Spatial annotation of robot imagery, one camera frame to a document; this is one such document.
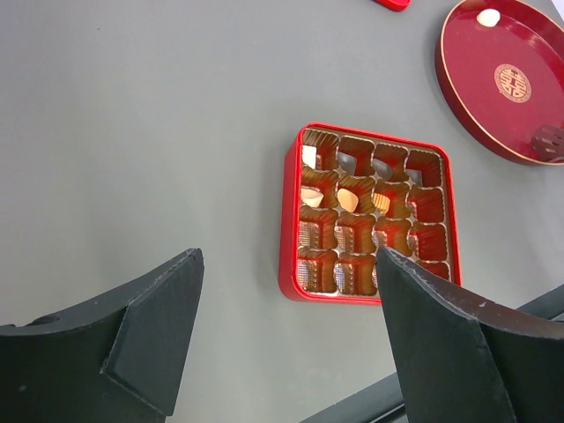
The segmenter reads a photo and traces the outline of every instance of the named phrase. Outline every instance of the gold rim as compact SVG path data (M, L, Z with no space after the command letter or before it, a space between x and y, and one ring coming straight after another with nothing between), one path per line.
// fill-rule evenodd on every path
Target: gold rim
M466 3L469 0L462 0L460 3L458 3L447 15L447 17L444 20L444 24L442 24L442 30L441 30L441 60L442 60L442 68L444 69L445 75L447 76L447 80L449 81L450 87L452 88L452 92L456 95L456 99L458 100L458 102L460 103L460 105L464 108L464 110L466 111L466 114L472 119L472 121L474 123L476 123L476 125L478 125L478 127L482 130L482 132L484 132L484 134L486 134L488 137L490 137L490 139L492 141L494 141L495 143L497 143L499 146L501 146L503 149L507 150L508 152L510 152L511 154L515 155L516 157L519 157L520 159L529 161L531 163L535 163L538 165L543 165L543 166L561 166L564 165L564 161L561 163L549 163L546 161L540 161L540 160L535 160L532 159L531 157L527 157L527 156L523 156L521 153L516 152L514 150L511 150L509 147L507 147L506 145L504 145L500 140L498 140L496 137L494 137L492 134L490 134L486 128L484 128L480 122L478 122L476 120L476 118L474 118L474 115L470 112L470 110L468 110L468 108L466 107L466 105L464 104L464 102L462 101L462 99L460 98L460 96L458 95L458 91L456 90L454 84L452 83L452 79L450 78L450 74L449 74L449 69L447 68L447 63L445 62L444 59L444 32L445 29L447 27L447 24L449 23L450 20L450 16L460 7L461 4ZM530 6L529 4L525 4L519 0L514 0L516 3L520 3L523 6L526 6L532 10L534 10L536 13L542 15L543 17L545 17L545 19L549 20L550 22L552 22L552 24L554 26L556 26L556 28L560 29L560 31L562 32L562 35L564 36L564 30L562 30L562 28L560 28L560 26L554 22L552 19L550 19L548 16L546 16L542 11L540 11L539 9Z

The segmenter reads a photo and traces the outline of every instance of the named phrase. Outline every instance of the white chocolate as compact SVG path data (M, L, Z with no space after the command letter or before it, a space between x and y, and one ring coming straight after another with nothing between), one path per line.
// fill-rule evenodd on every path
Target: white chocolate
M482 26L493 28L501 19L501 14L495 9L485 9L478 14L476 20Z
M311 188L301 189L301 201L307 204L309 207L319 207L321 201L323 200L323 194Z
M337 200L339 204L341 204L341 207L350 213L353 213L356 210L356 206L359 205L359 198L351 191L344 188L337 191Z
M306 165L315 169L315 162L317 158L317 149L311 145L303 145L301 147L301 161Z

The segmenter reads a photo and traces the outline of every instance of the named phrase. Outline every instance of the white candy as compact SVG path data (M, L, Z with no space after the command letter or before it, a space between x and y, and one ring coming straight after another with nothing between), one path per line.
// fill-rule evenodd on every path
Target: white candy
M501 14L495 9L485 9L478 14L476 20L479 24L492 28L500 21Z
M315 147L311 145L303 145L301 147L301 160L312 169L315 169L316 156L317 149Z
M323 200L323 194L311 188L301 189L301 201L307 204L309 207L319 207L321 201Z

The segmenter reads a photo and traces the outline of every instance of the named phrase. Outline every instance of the gold emblem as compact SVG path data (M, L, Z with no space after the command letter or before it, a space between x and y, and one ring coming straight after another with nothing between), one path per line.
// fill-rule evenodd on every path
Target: gold emblem
M500 64L495 69L495 84L506 98L524 103L531 97L531 84L525 74L511 64Z

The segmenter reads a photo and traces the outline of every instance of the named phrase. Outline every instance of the black metal bar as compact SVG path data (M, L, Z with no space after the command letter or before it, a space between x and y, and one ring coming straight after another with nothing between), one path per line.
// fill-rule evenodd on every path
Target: black metal bar
M393 374L314 414L302 423L383 423L394 421L383 418L403 407L404 398L399 389L399 380Z
M548 320L563 320L564 285L523 304L519 311ZM301 423L391 423L407 421L397 374L352 394Z

